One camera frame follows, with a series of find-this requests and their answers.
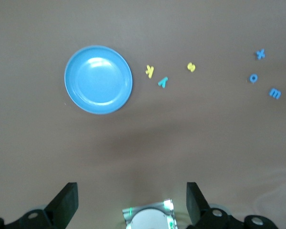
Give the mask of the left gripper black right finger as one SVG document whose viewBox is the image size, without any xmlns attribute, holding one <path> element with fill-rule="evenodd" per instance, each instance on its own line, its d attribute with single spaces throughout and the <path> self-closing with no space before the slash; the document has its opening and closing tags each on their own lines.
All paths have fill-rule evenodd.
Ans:
<svg viewBox="0 0 286 229">
<path fill-rule="evenodd" d="M 195 182 L 186 186 L 186 207 L 192 222 L 189 229 L 276 229 L 270 219 L 259 215 L 248 215 L 239 221 L 220 208 L 209 206 Z"/>
</svg>

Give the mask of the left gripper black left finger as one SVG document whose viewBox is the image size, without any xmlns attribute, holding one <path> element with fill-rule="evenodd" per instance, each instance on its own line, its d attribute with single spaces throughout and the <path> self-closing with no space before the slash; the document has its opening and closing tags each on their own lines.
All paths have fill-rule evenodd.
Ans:
<svg viewBox="0 0 286 229">
<path fill-rule="evenodd" d="M 67 183 L 44 209 L 31 210 L 9 224 L 0 218 L 0 229 L 65 229 L 78 206 L 78 185 Z"/>
</svg>

